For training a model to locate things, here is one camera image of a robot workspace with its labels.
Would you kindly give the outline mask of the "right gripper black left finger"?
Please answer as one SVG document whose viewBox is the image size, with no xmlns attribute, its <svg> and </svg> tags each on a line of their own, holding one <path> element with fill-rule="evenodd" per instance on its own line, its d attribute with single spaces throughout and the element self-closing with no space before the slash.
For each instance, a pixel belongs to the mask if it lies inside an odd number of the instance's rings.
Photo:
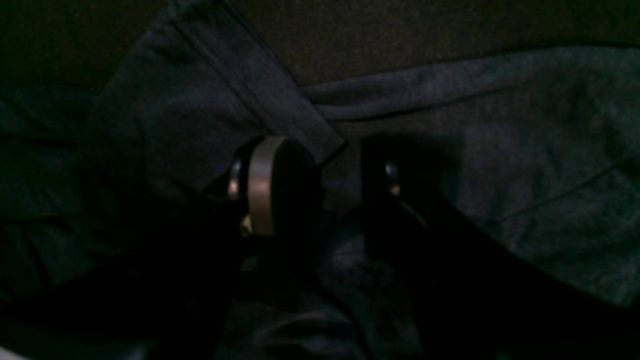
<svg viewBox="0 0 640 360">
<path fill-rule="evenodd" d="M 286 137 L 234 155 L 208 193 L 137 248 L 1 310 L 3 360 L 208 360 L 243 262 L 288 255 L 320 207 L 317 166 Z"/>
</svg>

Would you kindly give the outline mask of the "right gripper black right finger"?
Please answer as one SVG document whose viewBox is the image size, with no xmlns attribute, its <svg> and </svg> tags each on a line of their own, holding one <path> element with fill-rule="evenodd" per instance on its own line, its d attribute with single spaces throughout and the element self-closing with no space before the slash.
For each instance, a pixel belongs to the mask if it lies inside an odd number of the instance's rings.
<svg viewBox="0 0 640 360">
<path fill-rule="evenodd" d="M 413 137 L 362 142 L 372 252 L 406 281 L 426 360 L 637 360 L 639 312 L 519 259 L 437 189 L 446 156 Z"/>
</svg>

